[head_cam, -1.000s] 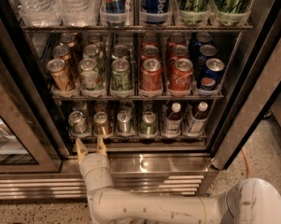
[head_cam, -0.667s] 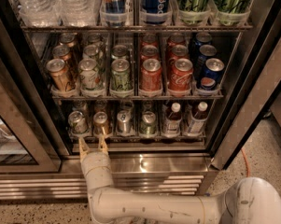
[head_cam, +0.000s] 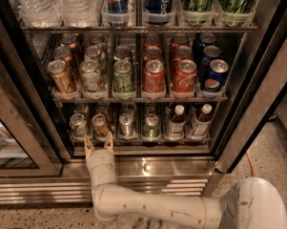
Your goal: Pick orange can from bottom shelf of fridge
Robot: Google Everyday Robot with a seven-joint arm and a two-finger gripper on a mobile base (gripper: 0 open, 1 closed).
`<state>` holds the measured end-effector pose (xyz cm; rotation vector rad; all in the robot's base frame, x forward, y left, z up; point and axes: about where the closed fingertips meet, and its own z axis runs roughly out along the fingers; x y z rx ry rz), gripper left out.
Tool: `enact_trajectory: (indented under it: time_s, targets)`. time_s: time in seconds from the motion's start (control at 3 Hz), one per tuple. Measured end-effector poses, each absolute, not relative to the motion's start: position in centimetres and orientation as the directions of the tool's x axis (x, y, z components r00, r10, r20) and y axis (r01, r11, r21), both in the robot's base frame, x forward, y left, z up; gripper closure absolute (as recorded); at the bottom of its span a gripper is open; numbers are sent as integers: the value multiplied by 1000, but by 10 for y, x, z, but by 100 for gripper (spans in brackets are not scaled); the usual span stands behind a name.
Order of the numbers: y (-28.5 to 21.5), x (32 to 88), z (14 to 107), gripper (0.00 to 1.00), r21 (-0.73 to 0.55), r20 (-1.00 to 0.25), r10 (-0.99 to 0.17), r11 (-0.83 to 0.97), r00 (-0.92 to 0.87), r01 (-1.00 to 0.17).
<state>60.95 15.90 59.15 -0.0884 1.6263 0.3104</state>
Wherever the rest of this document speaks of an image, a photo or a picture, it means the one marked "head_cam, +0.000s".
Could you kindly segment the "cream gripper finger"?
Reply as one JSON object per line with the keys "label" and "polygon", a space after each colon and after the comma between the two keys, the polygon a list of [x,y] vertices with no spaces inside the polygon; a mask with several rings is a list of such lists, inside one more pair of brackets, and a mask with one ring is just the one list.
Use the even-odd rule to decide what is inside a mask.
{"label": "cream gripper finger", "polygon": [[105,138],[104,148],[113,153],[113,134],[111,132],[108,132]]}
{"label": "cream gripper finger", "polygon": [[83,140],[84,140],[85,156],[89,157],[90,154],[94,151],[94,146],[87,135],[84,136]]}

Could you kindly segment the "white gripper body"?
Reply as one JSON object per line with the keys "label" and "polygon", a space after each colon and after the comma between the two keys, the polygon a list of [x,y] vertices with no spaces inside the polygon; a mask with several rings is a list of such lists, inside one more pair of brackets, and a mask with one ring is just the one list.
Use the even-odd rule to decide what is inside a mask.
{"label": "white gripper body", "polygon": [[89,150],[86,153],[86,165],[92,186],[116,183],[114,155],[106,150]]}

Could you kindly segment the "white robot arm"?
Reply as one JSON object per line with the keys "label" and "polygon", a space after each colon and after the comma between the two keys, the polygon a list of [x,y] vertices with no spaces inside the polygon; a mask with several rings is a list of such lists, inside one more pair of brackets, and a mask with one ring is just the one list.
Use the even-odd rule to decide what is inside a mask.
{"label": "white robot arm", "polygon": [[94,214],[103,223],[138,214],[190,229],[287,229],[284,201],[263,178],[244,178],[219,198],[144,194],[117,184],[111,135],[98,150],[85,137],[84,149]]}

